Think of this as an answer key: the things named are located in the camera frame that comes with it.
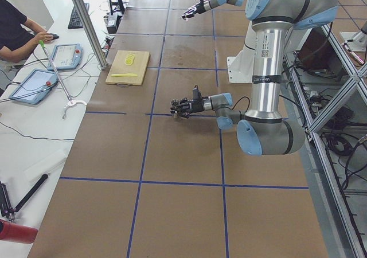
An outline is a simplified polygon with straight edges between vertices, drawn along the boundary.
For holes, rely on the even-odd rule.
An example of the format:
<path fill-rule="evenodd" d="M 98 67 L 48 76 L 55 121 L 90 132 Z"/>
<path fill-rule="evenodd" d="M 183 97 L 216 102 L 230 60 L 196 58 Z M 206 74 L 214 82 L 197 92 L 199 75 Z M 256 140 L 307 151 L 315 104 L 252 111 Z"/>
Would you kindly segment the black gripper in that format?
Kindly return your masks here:
<path fill-rule="evenodd" d="M 173 114 L 173 117 L 175 119 L 178 118 L 185 118 L 188 119 L 191 114 L 204 112 L 204 104 L 203 104 L 203 97 L 202 94 L 198 88 L 198 85 L 195 85 L 193 88 L 193 98 L 191 100 L 188 100 L 187 97 L 178 100 L 173 99 L 171 101 L 171 108 L 170 112 Z M 188 107 L 189 106 L 189 112 L 186 112 L 185 110 L 181 110 L 179 108 L 175 107 Z"/>
<path fill-rule="evenodd" d="M 193 18 L 196 14 L 202 14 L 211 9 L 209 0 L 198 0 L 194 7 L 188 8 L 182 15 L 182 19 Z"/>

